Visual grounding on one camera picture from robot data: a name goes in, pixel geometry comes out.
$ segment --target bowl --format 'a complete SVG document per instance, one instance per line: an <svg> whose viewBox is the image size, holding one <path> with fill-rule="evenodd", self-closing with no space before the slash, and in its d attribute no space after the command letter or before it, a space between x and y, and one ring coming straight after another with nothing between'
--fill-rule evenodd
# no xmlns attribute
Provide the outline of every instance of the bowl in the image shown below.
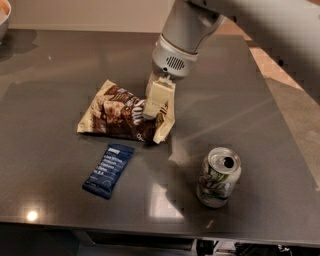
<svg viewBox="0 0 320 256"><path fill-rule="evenodd" d="M2 39L4 38L7 30L8 30L8 26L9 26L9 17L11 14L11 4L9 3L8 0L2 0L9 8L9 13L7 14L7 17L0 21L0 44L2 43Z"/></svg>

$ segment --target gray tabletop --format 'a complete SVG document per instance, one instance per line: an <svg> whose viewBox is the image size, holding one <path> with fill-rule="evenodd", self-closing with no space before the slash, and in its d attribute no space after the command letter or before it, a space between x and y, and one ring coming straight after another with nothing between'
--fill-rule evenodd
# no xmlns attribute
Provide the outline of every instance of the gray tabletop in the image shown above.
<svg viewBox="0 0 320 256"><path fill-rule="evenodd" d="M143 97L155 34L9 30L0 47L0 221L320 245L320 194L244 40L214 36L176 90L167 143L92 137L76 126L106 79ZM112 198L81 186L110 141L135 147ZM237 152L226 206L195 194L203 157Z"/></svg>

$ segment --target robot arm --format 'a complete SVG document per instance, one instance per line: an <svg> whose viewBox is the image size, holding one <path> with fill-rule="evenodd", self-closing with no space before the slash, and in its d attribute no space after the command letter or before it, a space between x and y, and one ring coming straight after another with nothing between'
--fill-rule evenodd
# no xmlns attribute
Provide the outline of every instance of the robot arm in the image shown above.
<svg viewBox="0 0 320 256"><path fill-rule="evenodd" d="M176 0L152 54L156 76L186 77L205 39L232 17L320 103L320 6L308 0Z"/></svg>

